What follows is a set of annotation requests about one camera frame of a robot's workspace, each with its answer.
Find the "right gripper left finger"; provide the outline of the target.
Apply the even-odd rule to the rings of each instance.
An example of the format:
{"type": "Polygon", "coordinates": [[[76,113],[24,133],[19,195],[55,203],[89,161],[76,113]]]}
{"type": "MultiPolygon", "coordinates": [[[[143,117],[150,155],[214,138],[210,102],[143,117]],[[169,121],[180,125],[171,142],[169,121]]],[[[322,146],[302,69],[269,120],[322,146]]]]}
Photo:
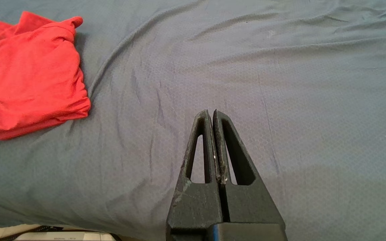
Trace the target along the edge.
{"type": "Polygon", "coordinates": [[[166,219],[167,241],[207,241],[208,229],[222,223],[219,171],[212,120],[208,110],[194,118],[184,159],[166,219]],[[202,136],[204,183],[191,180],[197,139],[202,136]]]}

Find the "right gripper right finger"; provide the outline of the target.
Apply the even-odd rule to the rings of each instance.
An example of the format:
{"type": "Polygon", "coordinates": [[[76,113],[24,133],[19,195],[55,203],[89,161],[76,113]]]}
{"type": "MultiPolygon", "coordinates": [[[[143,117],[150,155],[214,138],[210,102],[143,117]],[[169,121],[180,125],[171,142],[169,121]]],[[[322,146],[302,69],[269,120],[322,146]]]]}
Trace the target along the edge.
{"type": "Polygon", "coordinates": [[[214,241],[286,241],[285,222],[230,117],[213,113],[223,221],[214,241]]]}

